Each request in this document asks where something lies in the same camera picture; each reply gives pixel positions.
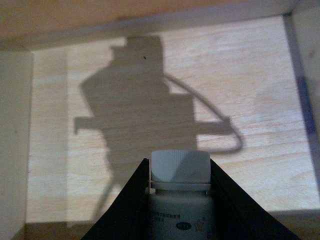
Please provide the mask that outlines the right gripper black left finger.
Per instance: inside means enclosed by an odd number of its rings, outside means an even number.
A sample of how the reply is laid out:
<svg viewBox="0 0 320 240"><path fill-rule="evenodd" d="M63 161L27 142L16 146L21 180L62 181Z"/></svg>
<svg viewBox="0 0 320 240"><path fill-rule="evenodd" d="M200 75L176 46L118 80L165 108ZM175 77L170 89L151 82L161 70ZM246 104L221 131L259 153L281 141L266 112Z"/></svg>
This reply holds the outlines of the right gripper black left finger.
<svg viewBox="0 0 320 240"><path fill-rule="evenodd" d="M144 158L102 217L83 240L147 240L149 159Z"/></svg>

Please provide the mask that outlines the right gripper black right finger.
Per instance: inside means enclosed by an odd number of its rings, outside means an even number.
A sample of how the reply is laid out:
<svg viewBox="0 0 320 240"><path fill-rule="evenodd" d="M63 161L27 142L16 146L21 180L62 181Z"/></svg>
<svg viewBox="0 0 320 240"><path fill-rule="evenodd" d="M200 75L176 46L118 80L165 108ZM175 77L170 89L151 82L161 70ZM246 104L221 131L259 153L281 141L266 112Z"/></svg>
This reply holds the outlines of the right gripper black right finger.
<svg viewBox="0 0 320 240"><path fill-rule="evenodd" d="M210 160L211 198L221 240L293 240L294 233L265 211Z"/></svg>

